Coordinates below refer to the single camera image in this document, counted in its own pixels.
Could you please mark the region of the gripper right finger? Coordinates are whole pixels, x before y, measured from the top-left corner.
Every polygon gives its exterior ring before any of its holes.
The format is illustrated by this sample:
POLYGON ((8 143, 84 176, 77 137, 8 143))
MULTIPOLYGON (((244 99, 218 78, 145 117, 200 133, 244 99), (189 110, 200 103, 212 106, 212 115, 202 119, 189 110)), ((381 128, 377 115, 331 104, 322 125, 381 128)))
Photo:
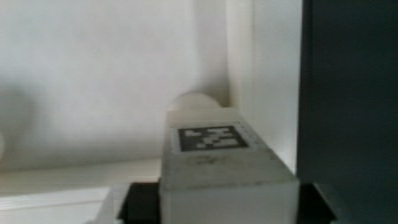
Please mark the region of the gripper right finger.
POLYGON ((338 192, 328 184, 301 184, 298 224, 351 224, 338 192))

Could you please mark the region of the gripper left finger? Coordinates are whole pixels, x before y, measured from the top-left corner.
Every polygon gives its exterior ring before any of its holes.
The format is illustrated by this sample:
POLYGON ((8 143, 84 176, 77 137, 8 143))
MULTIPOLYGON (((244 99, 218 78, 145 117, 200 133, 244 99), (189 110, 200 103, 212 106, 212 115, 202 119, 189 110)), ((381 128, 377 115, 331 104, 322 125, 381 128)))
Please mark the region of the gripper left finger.
POLYGON ((162 224, 157 182, 132 182, 111 187, 90 224, 162 224))

